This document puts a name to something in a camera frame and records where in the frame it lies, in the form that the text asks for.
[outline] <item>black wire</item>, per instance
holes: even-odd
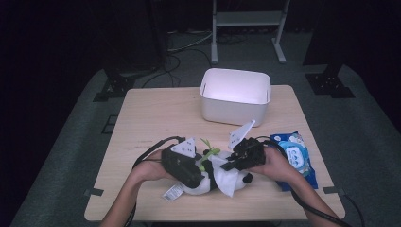
[[[149,148],[147,151],[145,151],[143,154],[141,154],[135,161],[135,163],[133,164],[132,168],[135,168],[136,166],[138,166],[142,161],[146,161],[145,158],[148,157],[154,150],[156,150],[157,148],[159,148],[161,145],[163,145],[165,142],[170,141],[170,140],[177,140],[178,143],[181,143],[185,140],[185,137],[180,137],[180,136],[170,136],[167,139],[161,140],[159,142],[157,142],[155,145],[153,145],[151,148]],[[133,206],[133,209],[130,213],[130,216],[127,218],[126,223],[124,224],[125,227],[128,227],[131,225],[132,220],[133,220],[133,216],[135,215],[135,211],[136,211],[136,203]]]
[[[177,62],[178,62],[177,65],[174,66],[174,67],[173,67],[172,69],[170,69],[170,70],[166,70],[166,68],[164,67],[164,72],[162,72],[162,73],[160,73],[160,74],[157,74],[157,75],[151,77],[150,79],[148,79],[147,81],[145,81],[145,83],[141,86],[141,88],[145,88],[145,86],[146,86],[148,83],[150,83],[152,80],[157,79],[158,77],[160,77],[160,76],[162,76],[162,75],[165,75],[165,74],[169,74],[169,76],[170,76],[170,78],[171,78],[171,86],[172,86],[172,87],[174,87],[174,81],[173,81],[174,78],[175,78],[176,80],[179,81],[179,84],[181,83],[181,80],[180,80],[179,78],[177,78],[177,77],[175,77],[175,76],[173,76],[173,75],[171,74],[171,71],[174,71],[175,69],[177,69],[177,68],[181,65],[181,61],[180,61],[180,59],[177,58],[176,56],[173,56],[173,55],[168,55],[168,56],[171,57],[171,58],[176,59]]]
[[[357,213],[359,214],[361,226],[364,227],[365,226],[365,219],[363,218],[362,212],[357,207],[357,204],[348,195],[343,195],[343,197],[345,197],[349,202],[351,202],[353,204],[353,206],[355,207],[355,209],[357,209]]]
[[[212,37],[212,33],[210,31],[205,31],[204,33],[208,33],[208,35],[199,40],[196,40],[192,44],[188,44],[188,45],[185,45],[185,46],[182,46],[179,48],[175,48],[175,49],[169,48],[167,51],[170,53],[174,53],[174,52],[179,52],[181,50],[184,50],[184,49],[192,47],[192,46],[205,45],[206,41],[210,41],[210,38]]]
[[[297,193],[295,193],[294,190],[291,190],[291,194],[292,194],[292,197],[295,199],[295,201],[296,201],[300,206],[302,206],[305,210],[307,210],[307,211],[313,213],[314,215],[317,215],[317,216],[319,216],[319,217],[321,217],[321,218],[324,218],[324,219],[329,220],[329,221],[331,221],[331,222],[333,222],[333,223],[336,223],[336,224],[338,224],[339,226],[351,227],[351,225],[349,225],[347,222],[345,222],[345,221],[343,221],[343,220],[341,220],[341,219],[339,219],[339,218],[336,218],[336,217],[327,215],[327,214],[325,214],[324,212],[322,212],[322,211],[320,211],[320,210],[317,210],[317,209],[313,208],[312,206],[306,204],[304,201],[301,200],[301,198],[297,195]]]
[[[205,34],[209,35],[210,33],[211,33],[210,30],[204,30],[204,31],[198,31],[198,32],[186,31],[184,34],[203,37]]]
[[[212,63],[210,62],[209,57],[207,56],[207,54],[204,53],[204,52],[201,51],[201,50],[185,48],[185,49],[182,49],[182,50],[179,50],[179,51],[174,51],[173,53],[176,54],[176,53],[181,53],[181,52],[184,52],[184,51],[197,51],[197,52],[200,52],[200,53],[207,59],[207,62],[208,62],[208,64],[209,64],[209,67],[210,67],[210,68],[213,67],[213,66],[212,66]]]

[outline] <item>dark background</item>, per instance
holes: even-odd
[[[219,0],[220,10],[280,9],[280,1]],[[111,62],[159,67],[166,31],[211,28],[212,1],[0,2],[1,222],[9,225],[81,91]],[[292,1],[286,32],[314,31],[305,64],[352,67],[400,129],[398,1]]]

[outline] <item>black device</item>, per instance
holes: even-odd
[[[259,138],[266,138],[267,140],[260,142]],[[228,163],[221,166],[224,170],[236,168],[238,170],[247,169],[254,166],[263,165],[266,162],[264,146],[272,146],[280,150],[280,152],[287,158],[283,148],[277,143],[271,141],[269,137],[258,137],[243,139],[238,145],[234,147],[234,153],[227,158]]]
[[[178,181],[189,188],[196,188],[201,184],[204,176],[201,175],[200,169],[195,162],[201,158],[199,154],[195,158],[171,151],[170,145],[162,151],[162,166]]]

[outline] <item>label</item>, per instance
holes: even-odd
[[[174,201],[183,194],[183,184],[176,183],[168,191],[165,192],[163,198],[167,201]]]

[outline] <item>person's left hand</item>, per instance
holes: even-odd
[[[134,172],[136,174],[139,174],[144,181],[156,181],[163,178],[176,180],[173,176],[167,173],[162,164],[157,161],[161,159],[162,150],[156,150],[151,153],[145,160],[143,160],[138,166],[136,166],[132,170],[132,173]]]

